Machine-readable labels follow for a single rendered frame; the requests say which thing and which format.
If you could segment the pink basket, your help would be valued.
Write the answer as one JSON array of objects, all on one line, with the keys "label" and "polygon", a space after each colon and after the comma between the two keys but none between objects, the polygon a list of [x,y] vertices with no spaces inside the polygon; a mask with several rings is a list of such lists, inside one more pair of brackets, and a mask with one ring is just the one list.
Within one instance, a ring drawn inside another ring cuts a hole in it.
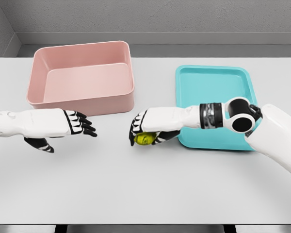
[{"label": "pink basket", "polygon": [[134,76],[127,42],[45,47],[33,56],[27,101],[87,116],[134,108]]}]

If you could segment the yellow-green tennis ball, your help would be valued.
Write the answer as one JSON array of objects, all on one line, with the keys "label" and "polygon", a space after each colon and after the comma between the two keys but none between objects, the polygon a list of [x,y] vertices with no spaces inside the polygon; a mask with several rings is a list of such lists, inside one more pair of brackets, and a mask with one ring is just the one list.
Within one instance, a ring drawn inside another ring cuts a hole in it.
[{"label": "yellow-green tennis ball", "polygon": [[134,142],[141,146],[151,145],[157,136],[156,132],[142,132],[136,134]]}]

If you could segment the blue tray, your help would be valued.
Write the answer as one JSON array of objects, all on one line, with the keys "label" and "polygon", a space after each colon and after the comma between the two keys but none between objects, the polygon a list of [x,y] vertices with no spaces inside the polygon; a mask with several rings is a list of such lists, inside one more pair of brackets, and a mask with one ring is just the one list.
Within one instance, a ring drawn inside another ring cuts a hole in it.
[{"label": "blue tray", "polygon": [[[201,103],[226,103],[244,97],[256,105],[257,98],[249,73],[240,67],[183,65],[176,69],[176,106],[186,108]],[[252,148],[244,134],[227,128],[182,128],[179,142],[194,149],[247,150]]]}]

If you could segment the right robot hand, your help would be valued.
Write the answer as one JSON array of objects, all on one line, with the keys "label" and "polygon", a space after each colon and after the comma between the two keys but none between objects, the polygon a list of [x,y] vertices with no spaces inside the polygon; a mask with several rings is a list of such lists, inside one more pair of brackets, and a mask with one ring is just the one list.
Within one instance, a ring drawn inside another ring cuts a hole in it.
[{"label": "right robot hand", "polygon": [[171,140],[180,134],[182,125],[177,107],[153,107],[140,112],[133,120],[129,130],[130,145],[135,144],[135,137],[144,132],[155,133],[151,145]]}]

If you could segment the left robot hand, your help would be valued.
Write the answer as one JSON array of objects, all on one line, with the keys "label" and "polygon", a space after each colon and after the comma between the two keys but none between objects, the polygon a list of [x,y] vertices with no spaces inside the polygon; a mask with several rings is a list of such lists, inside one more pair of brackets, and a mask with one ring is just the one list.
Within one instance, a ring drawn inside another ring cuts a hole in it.
[{"label": "left robot hand", "polygon": [[54,148],[46,138],[60,138],[68,135],[84,134],[97,137],[92,122],[83,113],[62,109],[38,109],[25,112],[22,135],[24,141],[32,147],[53,153]]}]

